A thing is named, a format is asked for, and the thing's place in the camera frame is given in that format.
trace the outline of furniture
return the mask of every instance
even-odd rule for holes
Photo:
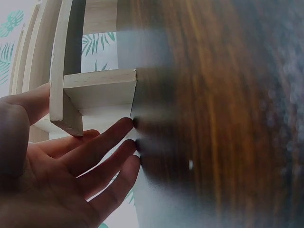
[[[102,132],[130,116],[134,68],[81,73],[82,36],[116,31],[116,12],[117,0],[43,0],[34,7],[20,37],[11,90],[26,92],[51,81],[50,115],[32,127],[34,135],[58,127],[74,136],[83,128]]]
[[[119,68],[137,67],[140,227],[303,226],[303,9],[118,1]]]

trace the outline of leaf pattern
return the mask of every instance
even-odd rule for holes
[[[133,189],[131,189],[131,191],[128,193],[128,195],[125,197],[124,200],[127,200],[128,198],[130,198],[129,201],[128,201],[128,203],[129,204],[133,203],[133,206],[135,206],[135,199],[134,199]]]
[[[0,46],[0,85],[8,80],[14,45],[14,42],[8,42],[4,46]]]
[[[82,37],[82,54],[87,56],[89,53],[94,54],[98,51],[98,39],[95,38],[95,34],[84,35]]]
[[[114,35],[114,33],[113,33],[113,32],[108,32],[107,34],[108,34],[109,38],[110,38],[113,42],[115,42],[115,35]]]
[[[11,12],[7,17],[7,21],[0,24],[0,37],[7,37],[21,23],[23,17],[22,10]]]
[[[101,224],[99,228],[109,228],[105,223]]]

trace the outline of green palm leaf print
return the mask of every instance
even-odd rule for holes
[[[22,10],[11,12],[7,17],[7,21],[0,24],[0,37],[7,37],[21,23],[23,17]]]
[[[89,53],[97,53],[99,34],[89,34],[82,37],[82,54],[87,56]]]
[[[7,82],[15,43],[0,46],[0,85]]]

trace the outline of wooden board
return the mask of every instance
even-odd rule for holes
[[[303,1],[119,0],[143,228],[304,223]]]
[[[77,108],[132,104],[136,87],[134,70],[108,70],[67,75],[64,91]]]
[[[116,31],[117,0],[87,0],[83,34]]]
[[[62,0],[44,0],[40,5],[28,47],[23,92],[49,81],[54,35],[61,3]]]
[[[81,45],[86,1],[62,2],[51,70],[50,120],[74,136],[83,134],[82,116],[63,91],[64,75],[81,72]]]
[[[15,72],[18,70],[18,65],[17,65],[17,58],[20,52],[20,45],[21,45],[21,41],[22,38],[24,36],[24,27],[25,24],[23,24],[21,33],[20,33],[20,37],[18,40],[18,44],[17,44],[17,48],[16,48],[16,52],[15,52],[15,56],[14,56],[14,61],[13,61],[13,65],[12,65],[12,70],[11,70],[11,75],[10,75],[10,82],[9,82],[9,95],[14,95],[16,94],[16,89],[17,89],[17,80],[15,78]]]
[[[29,129],[29,139],[31,143],[38,143],[42,141],[49,140],[49,133],[37,128],[36,126],[31,126]]]
[[[36,4],[33,7],[31,17],[29,21],[27,22],[27,25],[22,31],[22,38],[20,41],[20,46],[18,48],[18,52],[15,56],[15,66],[14,71],[12,72],[12,90],[11,94],[20,94],[22,93],[22,87],[23,87],[23,79],[24,79],[24,71],[25,71],[25,65],[28,58],[28,51],[29,51],[29,43],[33,34],[34,25],[36,22],[36,18],[38,15],[38,11],[40,8],[40,3]]]
[[[96,129],[102,133],[119,119],[130,117],[131,107],[132,104],[123,104],[81,109],[79,112],[83,115],[83,129]],[[49,132],[52,138],[54,138],[54,135],[57,138],[67,136],[66,132],[50,122],[49,116],[42,118],[35,126]]]

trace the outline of wooden edge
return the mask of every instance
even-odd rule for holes
[[[18,56],[20,53],[20,45],[22,43],[23,37],[24,37],[24,30],[22,29],[19,40],[18,40],[15,57],[14,57],[14,61],[13,61],[13,66],[12,66],[12,72],[11,72],[11,76],[10,76],[9,95],[16,94],[16,90],[17,90],[17,78],[16,78],[17,76],[15,76],[15,72],[18,70]]]
[[[29,42],[22,91],[27,92],[47,83],[54,35],[62,0],[43,0]]]
[[[31,126],[29,129],[28,141],[31,143],[38,143],[42,141],[49,140],[49,133],[41,130],[35,126]]]
[[[83,135],[81,113],[63,91],[65,74],[81,72],[81,48],[85,0],[62,2],[54,41],[51,67],[50,120],[73,136]]]
[[[62,120],[50,119],[53,124],[72,136],[83,136],[82,115],[74,107],[70,98],[63,93],[63,118]]]
[[[18,49],[18,55],[15,57],[16,65],[15,65],[15,70],[12,73],[12,77],[13,77],[12,90],[11,90],[12,95],[22,93],[24,70],[28,57],[29,42],[33,33],[38,11],[39,11],[39,5],[35,5],[32,10],[31,18],[28,22],[28,25],[24,30],[20,47]]]
[[[65,75],[63,81],[63,88],[66,89],[133,81],[136,81],[135,70],[107,70]]]

